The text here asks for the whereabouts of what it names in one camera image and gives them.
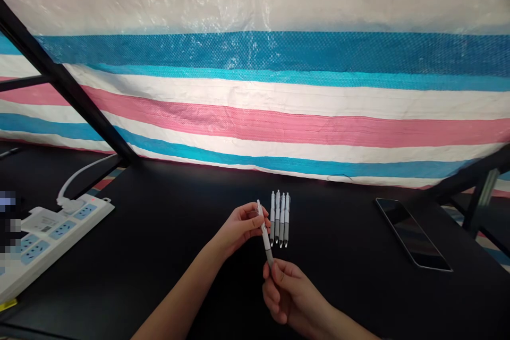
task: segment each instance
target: white stripe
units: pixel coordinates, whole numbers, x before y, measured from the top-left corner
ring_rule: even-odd
[[[1,77],[31,77],[39,75],[30,62],[21,55],[0,55],[0,76]]]
[[[103,112],[112,125],[134,134],[214,152],[249,157],[292,157],[332,162],[395,163],[410,161],[458,161],[489,155],[503,144],[442,147],[373,148],[309,143],[249,141],[230,137],[177,132]]]
[[[496,247],[496,245],[494,243],[492,243],[485,236],[477,235],[476,241],[482,247],[485,247],[485,248],[488,248],[488,249],[492,249],[492,250],[496,250],[496,251],[501,251],[499,248]]]
[[[145,149],[141,149],[135,145],[130,144],[133,150],[140,156],[155,158],[155,159],[163,159],[163,160],[171,160],[175,162],[184,162],[184,163],[194,163],[200,165],[211,165],[218,167],[227,167],[227,168],[237,168],[237,169],[245,169],[245,170],[261,170],[266,173],[273,174],[283,174],[283,175],[292,175],[301,178],[312,178],[312,179],[320,179],[326,181],[335,181],[335,182],[345,182],[345,183],[356,183],[356,184],[369,184],[369,185],[385,185],[385,186],[403,186],[408,188],[420,188],[427,185],[434,185],[441,181],[441,179],[432,179],[432,178],[395,178],[395,177],[352,177],[349,179],[348,177],[337,176],[337,175],[316,175],[316,174],[303,174],[296,172],[288,172],[288,171],[280,171],[280,170],[272,170],[266,169],[259,166],[254,165],[226,165],[219,164],[213,162],[199,161],[195,159],[187,159],[182,157],[174,157],[163,154],[154,153],[152,151],[148,151]]]
[[[0,112],[21,114],[50,122],[87,123],[71,106],[26,105],[0,99]]]
[[[510,181],[497,180],[494,188],[499,191],[510,192]]]
[[[81,85],[158,101],[321,116],[390,120],[494,120],[510,118],[510,91],[420,91],[319,87],[205,78],[111,74],[65,64]]]
[[[34,35],[240,30],[510,33],[508,0],[4,0]]]
[[[66,146],[75,149],[112,151],[104,141],[89,141],[61,137],[58,134],[36,134],[20,131],[0,130],[0,137],[6,139],[23,140],[41,145]]]

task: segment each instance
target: smartphone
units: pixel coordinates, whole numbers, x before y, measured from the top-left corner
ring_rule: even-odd
[[[418,267],[453,272],[443,255],[403,204],[394,199],[382,198],[376,198],[376,203],[405,251]]]

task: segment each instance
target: plastic tarp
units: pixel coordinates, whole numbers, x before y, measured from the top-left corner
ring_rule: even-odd
[[[510,141],[508,0],[4,1],[142,156],[423,188]],[[1,136],[108,150],[28,89]]]

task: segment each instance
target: pen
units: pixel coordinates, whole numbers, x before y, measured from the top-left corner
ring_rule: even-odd
[[[271,227],[273,229],[271,230],[271,233],[269,234],[269,242],[271,243],[271,247],[273,247],[273,242],[275,240],[275,192],[271,191]]]
[[[278,237],[280,236],[280,190],[276,192],[276,215],[275,215],[275,242],[278,243]]]
[[[262,212],[262,206],[260,205],[260,201],[258,199],[257,199],[257,211],[258,215],[264,216]],[[262,239],[264,240],[264,248],[266,249],[267,264],[269,264],[269,269],[272,269],[274,259],[273,253],[271,252],[271,245],[269,244],[269,237],[267,236],[266,222],[263,222],[260,228],[262,229]]]
[[[8,150],[6,152],[3,152],[2,154],[0,154],[0,159],[5,158],[9,155],[15,154],[18,151],[20,151],[20,148],[14,148],[14,149]]]
[[[288,195],[287,193],[287,198],[285,200],[285,236],[284,236],[284,241],[285,241],[285,248],[287,248],[287,243],[288,243],[288,211],[290,210],[291,208],[291,196]]]
[[[284,223],[285,223],[285,193],[282,193],[282,207],[280,208],[280,248],[282,248],[284,235]]]

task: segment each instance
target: power cord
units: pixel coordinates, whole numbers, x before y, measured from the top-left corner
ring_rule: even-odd
[[[110,155],[108,157],[101,158],[100,160],[92,162],[91,164],[89,164],[89,165],[79,169],[76,173],[71,175],[71,177],[64,183],[64,185],[60,189],[60,192],[58,193],[58,197],[57,197],[57,204],[62,207],[62,209],[64,210],[65,213],[68,213],[68,214],[69,213],[73,213],[73,212],[77,211],[80,207],[82,207],[85,204],[84,201],[79,201],[79,200],[75,200],[75,199],[69,199],[69,198],[66,198],[64,196],[65,190],[70,185],[70,183],[73,181],[73,179],[75,179],[80,173],[82,173],[83,171],[87,170],[89,167],[92,167],[93,165],[98,164],[99,162],[102,162],[102,161],[107,160],[109,158],[112,158],[112,157],[114,157],[116,155],[117,154],[112,154],[112,155]]]

